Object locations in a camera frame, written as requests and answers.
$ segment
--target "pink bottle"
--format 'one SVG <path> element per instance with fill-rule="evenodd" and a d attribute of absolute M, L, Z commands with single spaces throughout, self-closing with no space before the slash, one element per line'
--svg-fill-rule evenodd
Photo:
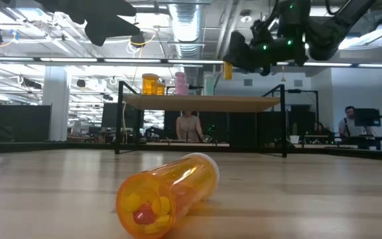
<path fill-rule="evenodd" d="M 188 95 L 189 84 L 186 83 L 185 73 L 175 73 L 175 92 L 176 95 L 186 96 Z"/>

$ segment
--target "wooden shelf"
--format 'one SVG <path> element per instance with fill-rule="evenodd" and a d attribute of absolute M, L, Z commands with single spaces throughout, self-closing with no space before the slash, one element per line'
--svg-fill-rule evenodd
<path fill-rule="evenodd" d="M 199 112 L 262 112 L 279 104 L 274 97 L 145 96 L 124 94 L 123 101 L 139 110 Z"/>

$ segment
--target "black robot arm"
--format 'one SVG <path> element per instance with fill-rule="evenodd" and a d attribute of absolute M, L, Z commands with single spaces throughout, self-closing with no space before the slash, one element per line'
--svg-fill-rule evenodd
<path fill-rule="evenodd" d="M 253 39 L 250 44 L 245 43 L 241 33 L 232 33 L 229 49 L 223 60 L 250 72 L 262 68 L 263 76 L 268 75 L 271 66 L 280 61 L 294 60 L 296 65 L 303 66 L 308 60 L 303 36 L 314 60 L 328 60 L 374 2 L 376 0 L 349 0 L 331 19 L 321 24 L 309 17 L 310 0 L 277 1 L 266 21 L 258 20 L 253 23 Z M 275 18 L 279 18 L 276 39 L 272 37 L 268 27 Z"/>

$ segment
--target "yellow container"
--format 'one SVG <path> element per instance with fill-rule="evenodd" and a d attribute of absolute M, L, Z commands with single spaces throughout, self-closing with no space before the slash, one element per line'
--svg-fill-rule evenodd
<path fill-rule="evenodd" d="M 164 83 L 157 83 L 157 95 L 158 96 L 163 96 L 165 88 L 166 88 L 166 84 L 164 84 Z"/>
<path fill-rule="evenodd" d="M 219 175 L 215 161 L 203 153 L 132 175 L 117 193 L 120 222 L 134 238 L 161 238 L 193 204 L 212 195 Z"/>
<path fill-rule="evenodd" d="M 228 62 L 223 62 L 223 78 L 232 80 L 232 65 Z"/>
<path fill-rule="evenodd" d="M 143 94 L 155 95 L 157 94 L 157 82 L 159 76 L 156 74 L 143 74 Z"/>

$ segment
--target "table surface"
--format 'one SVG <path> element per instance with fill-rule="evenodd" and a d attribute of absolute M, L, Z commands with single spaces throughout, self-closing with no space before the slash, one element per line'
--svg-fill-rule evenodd
<path fill-rule="evenodd" d="M 0 154 L 0 238 L 131 239 L 115 198 L 133 173 L 186 153 L 51 150 Z M 211 153 L 217 191 L 164 239 L 382 239 L 382 161 Z"/>
<path fill-rule="evenodd" d="M 199 112 L 262 112 L 279 104 L 275 97 L 146 96 L 124 94 L 123 100 L 140 110 Z"/>

